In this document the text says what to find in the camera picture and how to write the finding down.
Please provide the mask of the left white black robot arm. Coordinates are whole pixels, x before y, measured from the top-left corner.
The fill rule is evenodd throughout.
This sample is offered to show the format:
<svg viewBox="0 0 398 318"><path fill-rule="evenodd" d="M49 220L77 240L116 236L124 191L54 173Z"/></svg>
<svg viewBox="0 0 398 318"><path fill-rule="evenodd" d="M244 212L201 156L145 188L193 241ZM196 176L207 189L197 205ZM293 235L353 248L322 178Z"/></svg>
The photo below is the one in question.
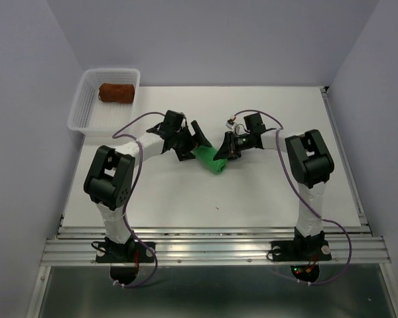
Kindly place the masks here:
<svg viewBox="0 0 398 318"><path fill-rule="evenodd" d="M170 150L179 161L195 159L194 151L213 149L197 121L190 125L184 113L167 111L164 119L136 138L125 128L112 136L132 141L117 148L100 146L94 155L84 182L84 192L99 209L105 225L105 242L93 248L120 261L134 255L134 234L127 228L125 210L139 180L143 162Z"/></svg>

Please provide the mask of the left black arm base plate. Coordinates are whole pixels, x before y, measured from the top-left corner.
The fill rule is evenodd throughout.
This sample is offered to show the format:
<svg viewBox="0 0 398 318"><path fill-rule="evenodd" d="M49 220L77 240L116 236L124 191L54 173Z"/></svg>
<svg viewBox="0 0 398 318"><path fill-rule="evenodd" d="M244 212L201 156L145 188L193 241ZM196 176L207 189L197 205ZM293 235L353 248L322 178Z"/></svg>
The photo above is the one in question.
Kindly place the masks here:
<svg viewBox="0 0 398 318"><path fill-rule="evenodd" d="M96 252L98 264L152 264L155 261L147 248L132 239L119 244L106 238L104 241L93 241L91 247Z"/></svg>

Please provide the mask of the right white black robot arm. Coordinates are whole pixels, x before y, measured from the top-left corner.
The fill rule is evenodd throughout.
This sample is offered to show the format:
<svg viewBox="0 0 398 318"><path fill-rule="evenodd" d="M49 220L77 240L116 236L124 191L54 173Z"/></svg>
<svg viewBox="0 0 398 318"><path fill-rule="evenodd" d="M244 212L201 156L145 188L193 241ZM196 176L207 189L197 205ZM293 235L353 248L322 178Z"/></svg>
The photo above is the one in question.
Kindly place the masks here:
<svg viewBox="0 0 398 318"><path fill-rule="evenodd" d="M214 160L236 160L244 150L253 148L277 152L285 177L299 200L292 251L299 258L308 258L316 245L324 242L322 201L334 161L320 131L285 134L283 124L272 116L269 118L277 126L267 128L263 114L257 111L245 116L244 124L236 122L236 115L231 116Z"/></svg>

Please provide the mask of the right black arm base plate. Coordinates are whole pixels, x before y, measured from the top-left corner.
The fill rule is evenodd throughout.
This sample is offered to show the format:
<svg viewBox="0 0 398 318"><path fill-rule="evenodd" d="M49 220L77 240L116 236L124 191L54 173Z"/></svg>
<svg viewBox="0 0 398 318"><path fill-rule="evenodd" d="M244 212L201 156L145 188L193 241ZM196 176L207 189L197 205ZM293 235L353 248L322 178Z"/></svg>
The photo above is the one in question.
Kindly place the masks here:
<svg viewBox="0 0 398 318"><path fill-rule="evenodd" d="M293 240L274 240L270 242L271 249L267 253L267 258L273 262L308 262L330 261L331 252L323 252L323 247L328 247L328 242L316 244L299 243Z"/></svg>

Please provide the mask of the green microfiber towel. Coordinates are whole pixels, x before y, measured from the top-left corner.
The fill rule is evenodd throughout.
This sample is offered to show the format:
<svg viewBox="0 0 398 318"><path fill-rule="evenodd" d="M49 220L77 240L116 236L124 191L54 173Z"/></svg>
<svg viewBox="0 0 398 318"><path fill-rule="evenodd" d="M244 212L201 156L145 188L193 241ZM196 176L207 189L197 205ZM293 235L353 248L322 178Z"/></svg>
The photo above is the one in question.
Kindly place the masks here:
<svg viewBox="0 0 398 318"><path fill-rule="evenodd" d="M228 161L226 159L214 160L217 150L212 146L199 146L197 149L192 151L192 154L213 174L221 174L226 169Z"/></svg>

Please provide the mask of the brown microfiber towel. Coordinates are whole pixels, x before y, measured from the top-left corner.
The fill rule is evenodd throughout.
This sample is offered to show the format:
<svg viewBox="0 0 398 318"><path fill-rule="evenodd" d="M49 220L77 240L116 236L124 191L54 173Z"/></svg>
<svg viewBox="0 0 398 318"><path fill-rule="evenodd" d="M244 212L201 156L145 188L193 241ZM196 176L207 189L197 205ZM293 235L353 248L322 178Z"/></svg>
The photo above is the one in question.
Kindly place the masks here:
<svg viewBox="0 0 398 318"><path fill-rule="evenodd" d="M132 84L103 83L99 87L98 98L104 103L132 104L135 86Z"/></svg>

